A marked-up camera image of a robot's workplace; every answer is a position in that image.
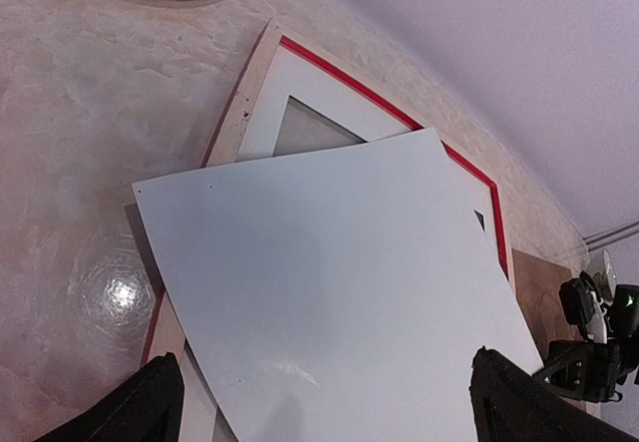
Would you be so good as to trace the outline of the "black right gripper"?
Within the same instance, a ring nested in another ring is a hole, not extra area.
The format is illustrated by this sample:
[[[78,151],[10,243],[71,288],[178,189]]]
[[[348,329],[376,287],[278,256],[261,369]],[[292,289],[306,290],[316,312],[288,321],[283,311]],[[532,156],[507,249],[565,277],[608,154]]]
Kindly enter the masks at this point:
[[[556,395],[591,403],[617,402],[621,377],[620,347],[612,343],[554,340],[548,357],[532,378]]]

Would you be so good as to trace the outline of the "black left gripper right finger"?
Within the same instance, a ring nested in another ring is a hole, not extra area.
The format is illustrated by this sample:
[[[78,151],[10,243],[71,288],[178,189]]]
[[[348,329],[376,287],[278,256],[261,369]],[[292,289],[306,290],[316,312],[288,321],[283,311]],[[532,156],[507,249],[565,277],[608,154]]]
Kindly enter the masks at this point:
[[[473,357],[469,392],[479,442],[635,439],[570,405],[494,349]]]

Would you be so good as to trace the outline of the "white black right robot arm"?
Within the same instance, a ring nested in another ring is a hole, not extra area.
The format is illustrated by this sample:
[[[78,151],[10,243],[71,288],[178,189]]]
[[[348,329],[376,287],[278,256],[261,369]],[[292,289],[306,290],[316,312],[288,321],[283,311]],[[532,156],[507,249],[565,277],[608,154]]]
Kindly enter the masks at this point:
[[[638,287],[618,285],[607,302],[583,272],[561,285],[559,297],[567,323],[581,338],[551,341],[533,379],[564,398],[621,401],[618,388],[638,370]]]

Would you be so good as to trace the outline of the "cat and books photo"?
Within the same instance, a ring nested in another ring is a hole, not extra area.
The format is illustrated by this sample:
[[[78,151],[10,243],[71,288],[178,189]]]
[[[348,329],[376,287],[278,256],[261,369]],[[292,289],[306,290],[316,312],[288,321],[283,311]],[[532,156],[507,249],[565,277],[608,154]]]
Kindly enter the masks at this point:
[[[242,441],[472,441],[476,351],[541,366],[432,129],[133,191]]]

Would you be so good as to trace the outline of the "red wooden picture frame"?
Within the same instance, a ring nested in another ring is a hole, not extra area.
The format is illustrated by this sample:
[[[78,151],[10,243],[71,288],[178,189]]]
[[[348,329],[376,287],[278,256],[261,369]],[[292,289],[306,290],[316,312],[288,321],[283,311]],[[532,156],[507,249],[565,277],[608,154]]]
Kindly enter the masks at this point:
[[[338,67],[342,72],[350,75],[352,79],[370,88],[402,111],[396,101],[389,96],[390,93],[388,91],[385,91],[371,79],[366,78],[361,71],[313,43],[311,39],[282,27],[275,20],[271,20],[258,37],[233,93],[222,112],[220,122],[205,153],[203,167],[246,161],[239,158],[239,149],[247,132],[249,119],[252,116],[255,104],[254,91],[261,88],[266,79],[266,72],[280,46],[292,49],[294,52],[304,56],[317,55],[321,62],[329,62],[332,66]],[[405,113],[416,122],[423,124],[422,128],[434,127],[432,123],[427,123],[424,119],[418,121],[410,113]],[[463,152],[449,145],[445,139],[442,140],[442,144],[450,159],[456,164],[454,167],[459,168],[459,170],[455,169],[454,173],[460,176],[460,181],[463,182],[463,186],[466,188],[468,197],[473,204],[475,215],[479,218],[480,223],[484,224],[484,232],[496,251],[499,263],[514,293],[514,275],[510,267],[512,266],[512,255],[510,254],[510,244],[507,240],[507,227],[504,224],[502,215],[503,204],[500,201],[498,179],[480,169]],[[156,355],[164,355],[166,352],[174,352],[180,361],[186,351],[186,336],[166,293],[162,278],[158,275],[152,254],[151,266],[147,268],[147,273],[154,286],[157,299],[143,350],[141,365],[144,365]]]

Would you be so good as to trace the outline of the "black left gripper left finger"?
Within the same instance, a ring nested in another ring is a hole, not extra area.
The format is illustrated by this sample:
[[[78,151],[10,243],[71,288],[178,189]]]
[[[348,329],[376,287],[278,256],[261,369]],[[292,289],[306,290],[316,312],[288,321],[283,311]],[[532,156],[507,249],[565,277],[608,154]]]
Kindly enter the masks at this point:
[[[184,380],[174,353],[156,356],[94,406],[41,441],[177,441]]]

